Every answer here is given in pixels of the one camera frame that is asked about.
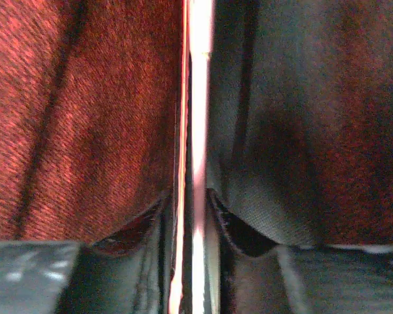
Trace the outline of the pink racket cover bag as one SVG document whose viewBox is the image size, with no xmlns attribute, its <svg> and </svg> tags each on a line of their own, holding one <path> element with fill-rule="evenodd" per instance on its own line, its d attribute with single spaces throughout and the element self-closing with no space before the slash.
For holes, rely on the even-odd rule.
<svg viewBox="0 0 393 314">
<path fill-rule="evenodd" d="M 174 188 L 180 1 L 0 1 L 0 240 Z M 218 1 L 207 187 L 283 244 L 393 244 L 393 1 Z"/>
</svg>

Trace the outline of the pink racket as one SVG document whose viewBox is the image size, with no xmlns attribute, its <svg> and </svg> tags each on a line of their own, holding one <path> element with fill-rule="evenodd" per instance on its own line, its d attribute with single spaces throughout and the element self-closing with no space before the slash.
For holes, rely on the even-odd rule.
<svg viewBox="0 0 393 314">
<path fill-rule="evenodd" d="M 210 61 L 214 37 L 215 1 L 183 2 L 181 57 L 181 101 L 179 125 L 178 204 L 176 208 L 176 251 L 170 283 L 168 312 L 179 313 L 183 292 L 185 256 L 185 175 L 191 166 L 191 305 L 192 313 L 213 313 L 218 281 L 209 261 L 206 213 L 206 144 L 210 89 Z"/>
</svg>

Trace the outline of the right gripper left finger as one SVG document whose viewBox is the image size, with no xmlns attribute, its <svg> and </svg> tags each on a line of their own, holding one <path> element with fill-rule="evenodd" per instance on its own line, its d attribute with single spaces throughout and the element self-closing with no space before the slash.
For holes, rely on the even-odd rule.
<svg viewBox="0 0 393 314">
<path fill-rule="evenodd" d="M 0 241 L 0 313 L 166 313 L 172 199 L 92 245 Z"/>
</svg>

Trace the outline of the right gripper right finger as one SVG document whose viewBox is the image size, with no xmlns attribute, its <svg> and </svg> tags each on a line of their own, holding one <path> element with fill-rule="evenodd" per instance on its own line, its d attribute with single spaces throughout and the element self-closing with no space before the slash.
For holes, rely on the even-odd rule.
<svg viewBox="0 0 393 314">
<path fill-rule="evenodd" d="M 281 245 L 207 197 L 221 313 L 393 313 L 393 245 Z"/>
</svg>

